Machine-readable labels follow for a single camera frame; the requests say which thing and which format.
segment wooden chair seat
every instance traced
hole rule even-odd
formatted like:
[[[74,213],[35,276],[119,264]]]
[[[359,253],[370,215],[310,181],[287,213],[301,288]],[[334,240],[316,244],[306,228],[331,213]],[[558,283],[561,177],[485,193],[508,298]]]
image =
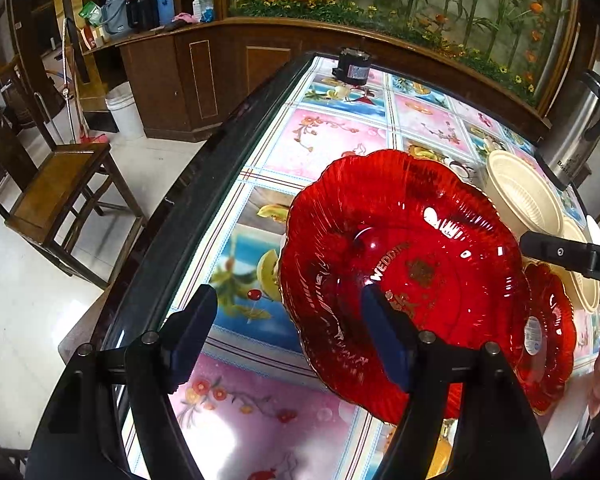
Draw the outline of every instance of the wooden chair seat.
[[[51,241],[67,214],[109,153],[108,144],[58,146],[11,208],[8,227],[44,245]]]

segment screw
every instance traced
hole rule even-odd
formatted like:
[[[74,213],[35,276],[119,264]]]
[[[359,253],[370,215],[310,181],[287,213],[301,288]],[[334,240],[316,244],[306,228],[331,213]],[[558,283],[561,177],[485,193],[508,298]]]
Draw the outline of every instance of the screw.
[[[142,334],[140,341],[142,341],[145,345],[152,345],[158,341],[158,339],[160,339],[160,335],[153,330],[149,330],[148,332]]]
[[[78,355],[85,357],[93,352],[93,345],[91,343],[82,343],[78,346]]]
[[[436,340],[436,335],[429,330],[423,330],[418,334],[418,339],[423,343],[431,344]]]
[[[491,355],[497,355],[500,352],[500,345],[493,341],[487,341],[484,344],[484,349]]]

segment thermos lid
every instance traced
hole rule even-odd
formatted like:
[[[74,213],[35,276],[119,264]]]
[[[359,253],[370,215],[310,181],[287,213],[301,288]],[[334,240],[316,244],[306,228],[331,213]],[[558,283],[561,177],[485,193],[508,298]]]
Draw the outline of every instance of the thermos lid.
[[[593,70],[585,70],[582,78],[593,92],[595,92],[596,89],[595,87],[592,87],[592,85],[600,88],[600,74],[593,72]]]

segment wooden counter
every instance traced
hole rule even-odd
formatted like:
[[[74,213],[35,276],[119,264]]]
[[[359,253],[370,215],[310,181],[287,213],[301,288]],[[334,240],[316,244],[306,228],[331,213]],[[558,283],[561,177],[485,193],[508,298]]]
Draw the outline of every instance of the wooden counter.
[[[372,54],[374,63],[385,70],[407,74],[487,111],[533,142],[548,132],[534,108],[474,70],[405,41],[357,28],[240,17],[173,32],[150,31],[114,46],[122,53],[148,137],[206,139],[293,56],[309,50],[337,55],[345,46]]]

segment red glass plate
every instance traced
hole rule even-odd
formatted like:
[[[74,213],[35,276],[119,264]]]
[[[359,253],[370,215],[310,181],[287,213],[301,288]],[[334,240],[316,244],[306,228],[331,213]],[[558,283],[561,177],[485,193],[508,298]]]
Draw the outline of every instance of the red glass plate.
[[[542,413],[562,397],[564,383],[573,371],[576,326],[564,285],[547,264],[529,264],[525,276],[531,306],[516,373],[531,407]]]
[[[477,188],[396,150],[332,163],[291,205],[283,304],[306,357],[336,394],[393,424],[408,396],[382,370],[360,315],[376,282],[394,308],[446,342],[522,354],[529,290],[516,239]],[[457,416],[453,385],[446,416]]]

